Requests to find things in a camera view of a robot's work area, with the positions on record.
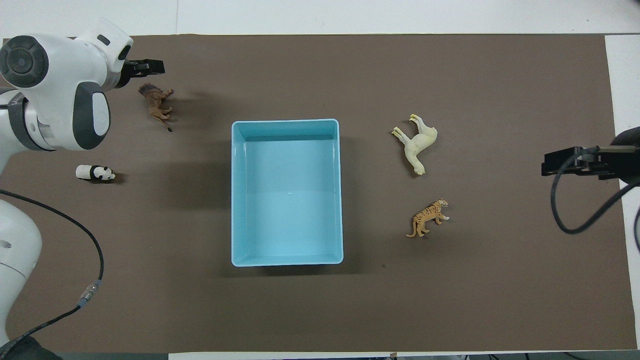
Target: brown mat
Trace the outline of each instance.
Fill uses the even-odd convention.
[[[67,352],[465,351],[636,346],[621,207],[578,236],[549,206],[546,152],[609,143],[601,36],[138,37],[130,58],[167,74],[108,93],[113,123],[91,152],[22,153],[0,186],[55,206],[104,247],[91,304],[37,338]],[[137,87],[175,89],[173,133]],[[415,177],[393,135],[421,115],[439,130]],[[235,268],[230,126],[340,122],[344,262]],[[115,184],[78,180],[107,165]],[[567,176],[569,225],[617,181]],[[449,221],[409,239],[444,198]],[[71,308],[94,280],[90,240],[19,204],[44,236],[10,335]]]

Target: cable connector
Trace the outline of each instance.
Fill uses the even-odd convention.
[[[96,280],[93,284],[86,287],[82,295],[80,296],[80,300],[77,303],[77,306],[80,308],[84,307],[89,300],[98,292],[98,288],[102,284],[101,280]]]

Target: orange striped tiger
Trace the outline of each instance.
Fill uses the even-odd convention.
[[[441,211],[443,207],[449,206],[449,203],[445,200],[438,200],[433,204],[424,208],[421,212],[415,214],[413,217],[413,234],[407,235],[408,238],[413,238],[417,233],[420,237],[429,232],[424,223],[429,220],[435,220],[436,224],[442,224],[442,220],[448,220],[449,217],[444,216]]]

